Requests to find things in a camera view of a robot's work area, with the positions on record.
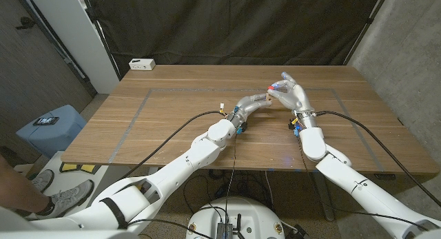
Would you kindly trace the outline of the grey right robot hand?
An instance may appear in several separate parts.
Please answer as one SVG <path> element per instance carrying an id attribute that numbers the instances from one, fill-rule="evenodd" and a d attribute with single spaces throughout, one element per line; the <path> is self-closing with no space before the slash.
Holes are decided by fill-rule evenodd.
<path id="1" fill-rule="evenodd" d="M 283 79 L 273 83 L 267 93 L 291 110 L 306 128 L 317 127 L 313 116 L 314 108 L 304 89 L 288 73 L 282 72 L 281 76 Z"/>

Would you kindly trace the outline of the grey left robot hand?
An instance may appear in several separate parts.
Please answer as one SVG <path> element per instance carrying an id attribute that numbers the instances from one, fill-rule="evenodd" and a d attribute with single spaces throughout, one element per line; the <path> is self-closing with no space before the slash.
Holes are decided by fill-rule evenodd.
<path id="1" fill-rule="evenodd" d="M 237 102 L 234 110 L 228 114 L 227 120 L 229 120 L 237 129 L 247 121 L 247 117 L 252 112 L 259 108 L 269 107 L 271 104 L 272 101 L 267 98 L 267 94 L 245 96 Z"/>

